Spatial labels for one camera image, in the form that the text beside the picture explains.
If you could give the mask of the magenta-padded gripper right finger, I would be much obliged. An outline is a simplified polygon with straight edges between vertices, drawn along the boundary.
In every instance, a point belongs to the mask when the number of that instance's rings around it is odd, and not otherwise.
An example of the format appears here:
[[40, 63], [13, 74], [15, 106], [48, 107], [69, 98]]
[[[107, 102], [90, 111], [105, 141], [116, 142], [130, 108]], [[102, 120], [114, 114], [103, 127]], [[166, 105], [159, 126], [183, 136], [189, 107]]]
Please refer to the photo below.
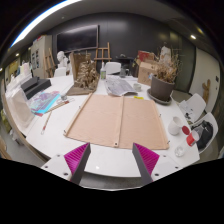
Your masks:
[[137, 143], [133, 144], [132, 153], [143, 185], [152, 183], [181, 169], [168, 155], [159, 155]]

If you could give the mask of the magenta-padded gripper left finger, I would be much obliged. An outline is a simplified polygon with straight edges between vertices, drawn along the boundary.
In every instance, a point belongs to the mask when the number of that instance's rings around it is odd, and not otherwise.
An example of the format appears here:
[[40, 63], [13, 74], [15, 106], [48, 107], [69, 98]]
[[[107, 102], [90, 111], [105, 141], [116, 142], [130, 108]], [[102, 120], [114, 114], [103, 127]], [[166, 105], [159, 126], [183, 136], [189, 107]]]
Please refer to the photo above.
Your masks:
[[79, 185], [90, 153], [90, 144], [85, 143], [65, 155], [56, 154], [42, 169]]

